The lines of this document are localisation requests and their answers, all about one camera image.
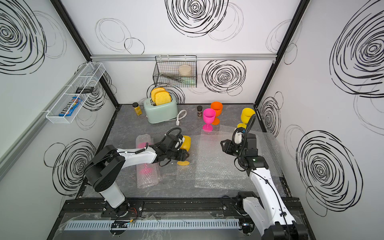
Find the yellow-orange glass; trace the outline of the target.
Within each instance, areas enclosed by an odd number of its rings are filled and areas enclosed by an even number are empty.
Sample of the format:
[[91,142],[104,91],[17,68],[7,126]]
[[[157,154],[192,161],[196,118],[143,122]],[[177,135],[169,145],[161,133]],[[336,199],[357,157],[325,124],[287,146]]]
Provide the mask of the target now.
[[[187,153],[188,153],[190,148],[191,148],[191,142],[192,142],[191,137],[184,136],[184,142],[183,142],[183,144],[181,146],[181,149],[182,150],[186,150]],[[188,161],[178,161],[177,164],[179,166],[188,166],[190,164],[190,162],[188,162]]]

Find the yellow wine glass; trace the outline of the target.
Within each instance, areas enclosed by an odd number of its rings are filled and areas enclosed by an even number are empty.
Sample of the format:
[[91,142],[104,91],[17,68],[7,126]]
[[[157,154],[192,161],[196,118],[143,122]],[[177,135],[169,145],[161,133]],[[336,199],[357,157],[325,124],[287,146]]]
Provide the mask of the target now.
[[241,113],[241,123],[237,125],[237,128],[246,128],[250,118],[255,115],[256,112],[251,108],[244,108]]

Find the pink glass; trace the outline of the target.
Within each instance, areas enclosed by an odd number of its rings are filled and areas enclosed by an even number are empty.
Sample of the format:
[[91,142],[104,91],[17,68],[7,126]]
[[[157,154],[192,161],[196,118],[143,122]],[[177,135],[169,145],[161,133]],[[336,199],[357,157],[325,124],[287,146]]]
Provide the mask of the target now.
[[[153,144],[153,138],[150,135],[139,135],[136,138],[136,147],[144,148]],[[137,187],[138,189],[149,188],[159,183],[158,166],[155,164],[140,164],[137,165]]]
[[212,123],[216,118],[216,111],[213,109],[205,109],[203,111],[203,120],[205,124],[203,125],[203,130],[205,132],[211,132],[213,130]]

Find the bubble wrap of pink glass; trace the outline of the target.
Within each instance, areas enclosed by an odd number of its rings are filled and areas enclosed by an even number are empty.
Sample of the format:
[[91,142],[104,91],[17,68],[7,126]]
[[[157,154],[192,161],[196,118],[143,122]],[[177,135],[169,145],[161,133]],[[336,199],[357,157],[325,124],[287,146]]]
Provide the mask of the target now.
[[231,165],[234,165],[235,157],[230,156],[222,151],[222,147],[220,142],[223,140],[227,140],[230,138],[230,135],[212,135],[213,136],[213,142],[215,144],[215,160],[214,160],[214,169],[223,170],[225,167],[229,167]]

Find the orange wine glass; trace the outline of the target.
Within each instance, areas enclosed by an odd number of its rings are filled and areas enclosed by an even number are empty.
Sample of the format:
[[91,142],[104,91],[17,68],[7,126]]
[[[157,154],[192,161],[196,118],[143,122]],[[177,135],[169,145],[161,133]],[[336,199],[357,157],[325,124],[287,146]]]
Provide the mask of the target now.
[[219,116],[222,113],[223,104],[220,102],[213,102],[213,103],[211,103],[211,109],[213,109],[216,112],[216,116],[215,116],[215,119],[214,119],[212,125],[217,126],[220,123]]

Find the bubble wrap of yellow glass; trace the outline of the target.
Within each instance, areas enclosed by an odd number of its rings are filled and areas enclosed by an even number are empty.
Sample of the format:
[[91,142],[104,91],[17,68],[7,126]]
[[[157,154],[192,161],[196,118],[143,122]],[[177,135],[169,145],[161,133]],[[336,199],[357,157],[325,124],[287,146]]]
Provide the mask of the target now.
[[[276,168],[282,170],[281,167],[281,153],[278,144],[276,143],[275,137],[270,133],[263,133],[263,132],[254,132],[251,130],[250,127],[246,128],[236,128],[231,136],[230,139],[227,140],[235,140],[236,144],[240,144],[242,141],[241,135],[245,134],[245,137],[247,134],[255,134],[257,137],[257,148],[259,151],[259,155],[264,157],[270,171],[270,166],[275,166]],[[238,170],[241,171],[241,168],[238,166],[238,163],[235,162],[235,166],[238,168]],[[255,171],[241,171],[245,172],[248,176],[251,175],[251,173],[257,173],[261,175],[261,170],[267,170],[265,168],[258,168]]]

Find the bubble wrap of yellow-orange glass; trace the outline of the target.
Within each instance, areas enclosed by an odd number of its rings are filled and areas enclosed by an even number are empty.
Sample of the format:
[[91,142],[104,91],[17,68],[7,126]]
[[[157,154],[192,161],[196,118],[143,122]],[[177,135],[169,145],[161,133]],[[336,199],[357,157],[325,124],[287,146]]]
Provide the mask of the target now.
[[207,180],[214,169],[215,144],[212,135],[191,136],[186,166],[177,166],[177,180]]

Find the bubble wrap of orange glass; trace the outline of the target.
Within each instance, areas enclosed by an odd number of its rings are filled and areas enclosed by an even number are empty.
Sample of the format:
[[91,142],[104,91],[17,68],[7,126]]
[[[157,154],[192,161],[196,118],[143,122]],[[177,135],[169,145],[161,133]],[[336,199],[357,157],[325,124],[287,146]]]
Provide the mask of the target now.
[[[272,180],[282,197],[289,195],[282,170],[270,166]],[[195,187],[203,189],[255,191],[256,187],[245,172],[240,172],[233,165],[223,170],[203,170],[196,172]]]

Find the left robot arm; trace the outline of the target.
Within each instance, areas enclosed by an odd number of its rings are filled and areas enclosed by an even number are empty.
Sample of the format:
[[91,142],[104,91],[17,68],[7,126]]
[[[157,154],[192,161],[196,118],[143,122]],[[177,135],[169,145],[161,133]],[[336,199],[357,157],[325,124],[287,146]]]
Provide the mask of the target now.
[[116,183],[122,169],[141,164],[156,164],[165,160],[185,162],[189,157],[191,142],[188,136],[167,133],[160,142],[146,144],[139,149],[124,150],[108,145],[86,165],[84,174],[94,191],[112,208],[117,209],[126,200]]

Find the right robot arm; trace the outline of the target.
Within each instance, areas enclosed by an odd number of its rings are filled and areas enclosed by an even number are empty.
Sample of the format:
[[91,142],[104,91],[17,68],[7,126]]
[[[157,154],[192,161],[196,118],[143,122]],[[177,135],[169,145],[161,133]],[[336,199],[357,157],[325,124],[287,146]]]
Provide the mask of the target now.
[[246,172],[259,197],[239,194],[243,211],[260,232],[262,240],[307,240],[309,233],[297,223],[283,202],[273,182],[270,168],[257,149],[256,135],[237,128],[230,140],[221,141],[224,153],[234,156],[234,165]]

